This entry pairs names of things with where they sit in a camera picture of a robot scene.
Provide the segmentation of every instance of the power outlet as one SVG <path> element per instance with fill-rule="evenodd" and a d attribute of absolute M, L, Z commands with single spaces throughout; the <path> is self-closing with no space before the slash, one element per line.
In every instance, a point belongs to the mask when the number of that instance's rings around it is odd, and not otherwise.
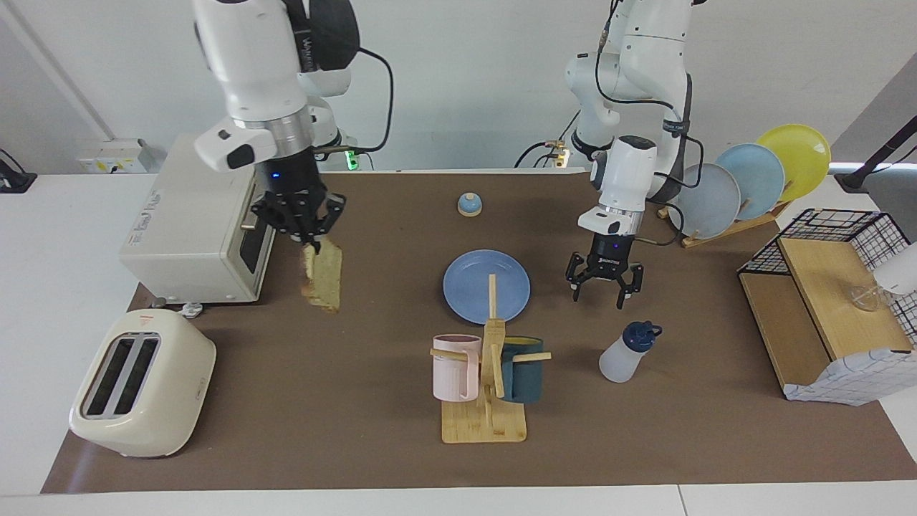
<path fill-rule="evenodd" d="M 140 140 L 112 140 L 81 151 L 77 158 L 89 174 L 148 174 L 153 157 Z"/>

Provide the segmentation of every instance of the black cable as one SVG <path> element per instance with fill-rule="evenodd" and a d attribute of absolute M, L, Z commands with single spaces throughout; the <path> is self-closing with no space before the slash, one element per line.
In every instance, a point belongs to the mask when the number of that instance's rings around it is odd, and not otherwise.
<path fill-rule="evenodd" d="M 686 185 L 683 181 L 676 179 L 672 177 L 671 175 L 665 175 L 661 172 L 656 172 L 654 173 L 654 175 L 658 175 L 659 177 L 665 177 L 667 180 L 672 181 L 673 183 L 676 183 L 678 185 L 681 185 L 683 188 L 697 188 L 697 186 L 701 183 L 701 170 L 703 169 L 703 143 L 701 143 L 700 140 L 696 140 L 688 136 L 687 134 L 684 136 L 685 136 L 685 140 L 696 143 L 698 146 L 698 149 L 701 150 L 701 160 L 697 164 L 697 181 L 695 181 L 693 185 Z"/>
<path fill-rule="evenodd" d="M 535 164 L 532 165 L 532 168 L 538 168 L 538 163 L 541 162 L 541 160 L 545 160 L 545 165 L 543 165 L 543 166 L 547 166 L 548 162 L 551 161 L 551 157 L 552 157 L 552 156 L 554 156 L 554 154 L 550 154 L 550 153 L 549 153 L 549 154 L 545 154 L 544 156 L 541 156 L 540 158 L 538 158 L 537 160 L 535 160 Z"/>
<path fill-rule="evenodd" d="M 567 124 L 567 126 L 564 128 L 564 132 L 560 133 L 560 136 L 558 136 L 558 140 L 563 140 L 564 137 L 567 136 L 567 131 L 569 131 L 570 128 L 573 127 L 573 122 L 576 121 L 579 115 L 580 115 L 580 111 L 577 109 L 576 114 L 573 115 L 573 118 L 570 119 L 570 123 Z"/>
<path fill-rule="evenodd" d="M 10 154 L 10 153 L 7 152 L 7 151 L 4 151 L 3 149 L 0 149 L 0 152 L 2 152 L 2 153 L 4 154 L 4 156 L 6 156 L 6 157 L 9 158 L 13 163 L 15 163 L 16 166 L 19 167 L 19 171 L 20 171 L 22 174 L 25 174 L 25 173 L 26 173 L 26 169 L 22 168 L 22 165 L 19 164 L 18 161 L 16 161 L 16 158 L 14 158 L 12 154 Z"/>
<path fill-rule="evenodd" d="M 891 165 L 889 165 L 889 166 L 887 166 L 887 167 L 885 167 L 885 168 L 880 168 L 880 169 L 874 170 L 874 171 L 870 172 L 870 174 L 875 174 L 876 172 L 883 172 L 883 171 L 888 170 L 889 168 L 891 168 L 891 167 L 897 165 L 898 163 L 901 163 L 901 162 L 903 162 L 904 160 L 910 158 L 910 157 L 911 157 L 911 154 L 914 154 L 914 151 L 917 151 L 917 145 L 914 145 L 913 148 L 911 148 L 911 149 L 908 151 L 907 154 L 904 154 L 903 156 L 901 156 L 901 158 L 900 158 L 898 161 L 896 161 L 895 163 L 892 163 Z"/>
<path fill-rule="evenodd" d="M 521 163 L 522 160 L 525 159 L 525 156 L 527 156 L 529 152 L 534 151 L 534 150 L 537 149 L 538 147 L 546 147 L 547 145 L 549 145 L 549 142 L 548 142 L 548 141 L 540 141 L 540 142 L 538 142 L 538 143 L 532 145 L 532 146 L 529 147 L 528 149 L 525 149 L 525 152 L 523 152 L 522 155 L 519 156 L 519 159 L 516 160 L 516 164 L 513 165 L 513 168 L 519 168 L 519 163 Z"/>
<path fill-rule="evenodd" d="M 389 141 L 389 133 L 392 131 L 392 111 L 395 104 L 395 74 L 392 71 L 392 66 L 389 62 L 372 50 L 364 49 L 360 47 L 357 49 L 358 52 L 368 55 L 371 58 L 378 60 L 385 65 L 385 70 L 389 73 L 389 113 L 385 121 L 385 135 L 382 136 L 382 142 L 375 147 L 351 147 L 348 145 L 341 146 L 328 146 L 328 147 L 319 147 L 315 149 L 316 153 L 331 153 L 331 152 L 343 152 L 343 151 L 354 151 L 357 154 L 366 154 L 369 152 L 376 152 L 382 147 L 385 147 L 385 144 Z"/>
<path fill-rule="evenodd" d="M 612 17 L 614 16 L 614 11 L 618 8 L 618 0 L 612 0 L 611 7 L 608 13 L 608 19 L 605 21 L 605 27 L 602 30 L 602 39 L 599 42 L 599 50 L 595 53 L 595 87 L 599 89 L 599 95 L 601 95 L 605 100 L 609 102 L 614 102 L 615 104 L 658 104 L 660 106 L 665 106 L 671 109 L 672 113 L 678 117 L 679 114 L 675 112 L 675 107 L 664 100 L 655 100 L 655 99 L 643 99 L 643 100 L 621 100 L 617 98 L 611 98 L 605 94 L 602 90 L 602 84 L 599 82 L 599 63 L 602 62 L 602 51 L 605 49 L 605 43 L 608 40 L 608 30 L 612 26 Z"/>
<path fill-rule="evenodd" d="M 653 244 L 653 245 L 657 245 L 657 246 L 659 246 L 659 247 L 666 247 L 667 245 L 671 245 L 671 244 L 675 243 L 675 241 L 678 240 L 679 237 L 681 236 L 681 232 L 684 231 L 684 229 L 685 229 L 685 214 L 684 214 L 684 212 L 682 212 L 681 209 L 680 209 L 679 207 L 675 206 L 674 204 L 670 204 L 670 203 L 667 203 L 667 202 L 658 203 L 658 202 L 656 202 L 656 201 L 649 201 L 649 202 L 651 202 L 651 203 L 653 203 L 653 204 L 665 205 L 665 206 L 668 206 L 669 208 L 674 209 L 675 211 L 678 211 L 678 212 L 679 212 L 679 215 L 680 215 L 679 219 L 681 220 L 681 223 L 679 224 L 678 230 L 675 231 L 675 236 L 673 236 L 672 239 L 671 239 L 670 241 L 667 241 L 667 242 L 665 242 L 665 243 L 653 241 L 653 240 L 650 240 L 650 239 L 644 239 L 644 238 L 640 238 L 640 237 L 637 237 L 637 238 L 635 238 L 634 240 L 636 240 L 636 241 L 641 241 L 641 242 L 643 242 L 643 243 L 650 243 L 650 244 Z"/>

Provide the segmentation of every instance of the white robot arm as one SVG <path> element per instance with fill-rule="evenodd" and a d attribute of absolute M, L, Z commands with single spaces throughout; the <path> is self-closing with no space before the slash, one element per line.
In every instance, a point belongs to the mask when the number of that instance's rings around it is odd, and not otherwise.
<path fill-rule="evenodd" d="M 313 150 L 343 140 L 321 97 L 350 84 L 359 31 L 349 0 L 193 0 L 193 7 L 228 113 L 195 149 L 219 171 L 254 164 L 268 192 L 252 211 L 318 248 L 346 203 L 327 193 Z M 319 218 L 322 206 L 327 215 Z"/>
<path fill-rule="evenodd" d="M 587 258 L 578 253 L 570 258 L 567 279 L 574 300 L 593 277 L 619 284 L 618 308 L 640 290 L 643 267 L 628 263 L 628 255 L 646 199 L 665 202 L 679 192 L 691 113 L 684 45 L 691 7 L 703 1 L 613 0 L 599 50 L 578 54 L 567 66 L 567 84 L 580 101 L 580 121 L 571 139 L 593 161 L 591 182 L 601 193 L 598 205 L 579 219 L 594 235 Z M 615 104 L 663 106 L 658 141 L 617 138 Z M 623 278 L 628 271 L 633 273 L 630 283 Z"/>

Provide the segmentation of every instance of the wooden peg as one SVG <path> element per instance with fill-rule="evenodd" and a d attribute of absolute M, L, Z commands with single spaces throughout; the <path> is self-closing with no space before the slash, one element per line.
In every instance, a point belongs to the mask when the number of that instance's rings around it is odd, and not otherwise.
<path fill-rule="evenodd" d="M 484 417 L 487 419 L 487 426 L 493 428 L 493 387 L 486 386 L 484 392 Z"/>
<path fill-rule="evenodd" d="M 497 398 L 506 396 L 506 392 L 503 389 L 503 367 L 500 364 L 500 355 L 502 354 L 502 351 L 503 350 L 501 349 L 493 349 L 491 351 L 491 367 L 493 367 L 493 388 L 494 394 L 496 394 Z"/>
<path fill-rule="evenodd" d="M 691 247 L 691 246 L 695 245 L 695 242 L 698 242 L 697 236 L 698 236 L 699 234 L 701 234 L 701 231 L 700 231 L 700 230 L 695 230 L 695 231 L 691 234 L 690 237 L 688 237 L 688 238 L 686 238 L 686 239 L 684 239 L 684 240 L 681 241 L 681 246 L 687 248 L 687 247 Z"/>
<path fill-rule="evenodd" d="M 777 204 L 774 207 L 774 209 L 770 210 L 770 215 L 773 216 L 774 218 L 779 217 L 780 214 L 783 213 L 783 210 L 786 209 L 789 205 L 790 205 L 789 201 Z"/>
<path fill-rule="evenodd" d="M 519 364 L 520 362 L 536 362 L 538 360 L 550 360 L 551 353 L 529 353 L 529 354 L 518 354 L 513 357 L 513 363 Z"/>
<path fill-rule="evenodd" d="M 461 360 L 462 362 L 468 362 L 468 356 L 466 354 L 454 352 L 454 351 L 438 350 L 436 348 L 433 348 L 430 350 L 430 355 L 439 356 L 441 358 L 449 358 L 452 360 Z"/>
<path fill-rule="evenodd" d="M 487 280 L 488 306 L 491 310 L 491 319 L 497 319 L 497 275 L 489 275 Z"/>

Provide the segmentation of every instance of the toaster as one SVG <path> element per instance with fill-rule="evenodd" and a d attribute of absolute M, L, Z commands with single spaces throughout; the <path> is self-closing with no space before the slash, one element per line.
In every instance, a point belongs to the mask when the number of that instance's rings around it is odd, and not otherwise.
<path fill-rule="evenodd" d="M 174 454 L 191 437 L 215 360 L 213 342 L 181 315 L 128 312 L 96 353 L 70 428 L 124 456 Z"/>

